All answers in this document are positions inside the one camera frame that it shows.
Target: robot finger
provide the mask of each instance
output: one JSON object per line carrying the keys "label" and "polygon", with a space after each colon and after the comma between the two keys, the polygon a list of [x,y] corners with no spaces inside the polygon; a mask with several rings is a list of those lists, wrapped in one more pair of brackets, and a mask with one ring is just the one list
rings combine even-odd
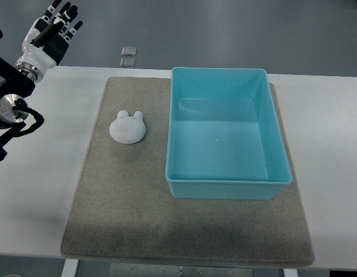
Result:
{"label": "robot finger", "polygon": [[67,22],[67,24],[65,24],[65,26],[59,31],[59,34],[61,36],[64,35],[65,31],[67,31],[67,29],[69,28],[70,23],[77,17],[78,12],[75,12],[75,14],[70,18],[70,20]]}
{"label": "robot finger", "polygon": [[44,15],[42,16],[42,19],[46,22],[46,23],[50,23],[50,18],[52,17],[52,15],[55,12],[55,9],[58,7],[58,5],[62,2],[62,0],[55,0],[50,6],[49,8],[47,8],[46,12],[44,13]]}
{"label": "robot finger", "polygon": [[58,11],[58,13],[55,15],[55,17],[53,18],[52,22],[54,22],[55,19],[60,17],[62,14],[64,14],[64,12],[69,9],[69,7],[70,7],[70,2],[66,2],[64,4],[64,6],[60,9],[60,11]]}
{"label": "robot finger", "polygon": [[83,25],[82,21],[79,21],[75,24],[73,28],[71,28],[65,35],[64,35],[64,40],[69,43],[71,38],[76,34],[77,30],[81,28]]}

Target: plastic container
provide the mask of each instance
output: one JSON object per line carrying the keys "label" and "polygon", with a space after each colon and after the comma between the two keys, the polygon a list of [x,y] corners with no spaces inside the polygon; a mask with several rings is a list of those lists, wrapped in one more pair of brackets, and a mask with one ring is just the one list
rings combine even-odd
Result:
{"label": "plastic container", "polygon": [[166,179],[198,199],[266,200],[292,182],[265,70],[173,68]]}

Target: robotic hand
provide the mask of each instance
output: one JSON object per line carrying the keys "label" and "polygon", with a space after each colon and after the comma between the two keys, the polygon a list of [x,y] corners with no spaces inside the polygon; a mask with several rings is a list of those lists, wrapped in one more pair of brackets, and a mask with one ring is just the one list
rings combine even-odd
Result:
{"label": "robotic hand", "polygon": [[[48,69],[57,66],[63,59],[71,38],[82,26],[82,21],[70,27],[78,15],[77,7],[67,2],[57,14],[55,10],[62,0],[55,0],[45,14],[37,19],[27,33],[23,55],[12,67],[0,58],[0,129],[9,129],[0,137],[0,161],[7,152],[3,146],[13,137],[21,137],[39,128],[44,118],[27,106],[24,98],[30,96],[35,83],[40,82]],[[27,130],[24,120],[31,114],[36,122]]]}

